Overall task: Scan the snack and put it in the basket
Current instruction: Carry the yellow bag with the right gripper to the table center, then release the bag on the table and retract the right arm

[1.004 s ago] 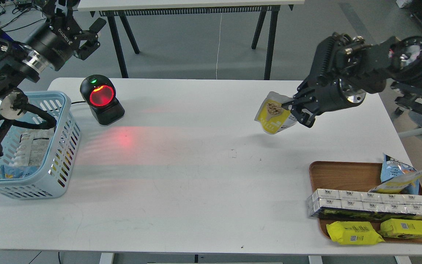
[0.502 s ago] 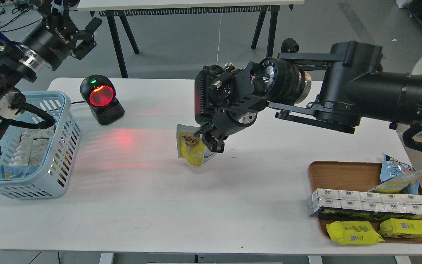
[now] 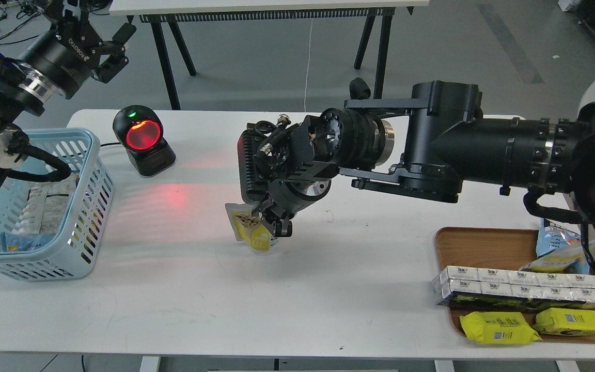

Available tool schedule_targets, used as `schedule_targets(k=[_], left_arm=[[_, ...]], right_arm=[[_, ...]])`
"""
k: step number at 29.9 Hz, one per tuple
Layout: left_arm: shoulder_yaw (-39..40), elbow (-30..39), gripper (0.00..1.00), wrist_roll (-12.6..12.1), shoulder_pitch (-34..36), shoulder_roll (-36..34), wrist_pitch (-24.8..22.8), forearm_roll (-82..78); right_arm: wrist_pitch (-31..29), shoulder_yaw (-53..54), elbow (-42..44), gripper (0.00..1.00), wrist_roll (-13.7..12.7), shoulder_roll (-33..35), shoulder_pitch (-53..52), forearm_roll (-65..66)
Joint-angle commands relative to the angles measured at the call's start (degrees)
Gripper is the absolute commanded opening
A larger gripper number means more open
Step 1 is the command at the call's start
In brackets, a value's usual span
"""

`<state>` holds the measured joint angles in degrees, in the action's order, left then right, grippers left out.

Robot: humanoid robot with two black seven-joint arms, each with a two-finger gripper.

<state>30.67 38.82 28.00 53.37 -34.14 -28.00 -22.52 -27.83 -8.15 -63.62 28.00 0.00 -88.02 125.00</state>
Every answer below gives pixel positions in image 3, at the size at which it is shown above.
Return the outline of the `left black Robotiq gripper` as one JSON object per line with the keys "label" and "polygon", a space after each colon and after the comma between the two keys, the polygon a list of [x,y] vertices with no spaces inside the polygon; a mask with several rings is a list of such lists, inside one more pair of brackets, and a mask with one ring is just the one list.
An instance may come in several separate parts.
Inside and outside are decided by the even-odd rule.
{"label": "left black Robotiq gripper", "polygon": [[[124,23],[111,40],[102,40],[88,21],[62,21],[28,47],[28,65],[71,99],[90,76],[109,83],[129,64],[126,43],[136,30]],[[109,57],[100,64],[101,56]]]}

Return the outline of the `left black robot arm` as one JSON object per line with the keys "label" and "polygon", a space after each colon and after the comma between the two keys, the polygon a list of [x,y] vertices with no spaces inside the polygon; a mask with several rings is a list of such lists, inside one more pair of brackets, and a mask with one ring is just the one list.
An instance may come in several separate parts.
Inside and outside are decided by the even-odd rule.
{"label": "left black robot arm", "polygon": [[51,26],[17,58],[0,53],[0,188],[7,178],[57,182],[71,174],[66,162],[35,147],[14,124],[20,113],[40,116],[48,99],[71,99],[88,78],[108,83],[128,65],[126,42],[135,26],[124,23],[111,40],[89,23],[88,1],[40,1],[33,6]]}

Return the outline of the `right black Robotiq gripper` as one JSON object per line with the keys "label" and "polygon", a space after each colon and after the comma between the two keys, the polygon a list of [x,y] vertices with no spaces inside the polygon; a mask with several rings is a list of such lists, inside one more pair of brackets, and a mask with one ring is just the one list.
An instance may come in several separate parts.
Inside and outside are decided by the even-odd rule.
{"label": "right black Robotiq gripper", "polygon": [[272,220],[272,235],[288,238],[293,234],[292,219],[301,210],[324,198],[332,181],[272,181],[269,184],[271,201],[257,203],[251,214],[263,221]]}

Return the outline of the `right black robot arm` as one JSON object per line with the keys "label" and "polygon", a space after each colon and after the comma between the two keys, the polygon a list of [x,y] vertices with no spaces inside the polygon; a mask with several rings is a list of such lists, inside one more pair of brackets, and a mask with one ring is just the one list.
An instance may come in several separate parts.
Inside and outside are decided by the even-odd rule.
{"label": "right black robot arm", "polygon": [[485,118],[475,84],[418,83],[407,99],[371,99],[361,78],[342,109],[293,124],[250,123],[238,140],[239,182],[272,236],[321,200],[331,179],[375,192],[456,203],[465,180],[524,188],[529,214],[595,230],[595,102],[574,121]]}

